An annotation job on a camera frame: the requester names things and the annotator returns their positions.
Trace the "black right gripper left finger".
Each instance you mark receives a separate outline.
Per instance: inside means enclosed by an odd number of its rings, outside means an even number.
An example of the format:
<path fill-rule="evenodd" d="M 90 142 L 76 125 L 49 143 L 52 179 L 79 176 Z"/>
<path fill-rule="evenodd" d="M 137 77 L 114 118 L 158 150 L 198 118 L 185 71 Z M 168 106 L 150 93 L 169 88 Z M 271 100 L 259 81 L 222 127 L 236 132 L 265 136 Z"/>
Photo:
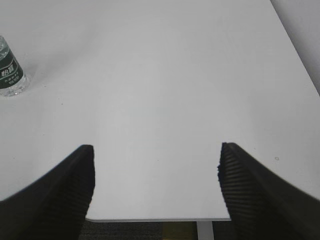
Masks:
<path fill-rule="evenodd" d="M 2 240 L 77 240 L 96 185 L 94 147 L 81 145 L 0 202 Z"/>

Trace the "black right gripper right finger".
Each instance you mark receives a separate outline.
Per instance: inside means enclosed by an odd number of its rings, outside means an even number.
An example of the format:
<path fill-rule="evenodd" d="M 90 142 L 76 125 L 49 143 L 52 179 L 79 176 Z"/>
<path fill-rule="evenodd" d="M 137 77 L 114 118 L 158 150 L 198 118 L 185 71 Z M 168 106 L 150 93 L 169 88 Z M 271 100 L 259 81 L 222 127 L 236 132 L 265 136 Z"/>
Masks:
<path fill-rule="evenodd" d="M 320 201 L 233 142 L 221 145 L 221 193 L 239 240 L 318 240 Z"/>

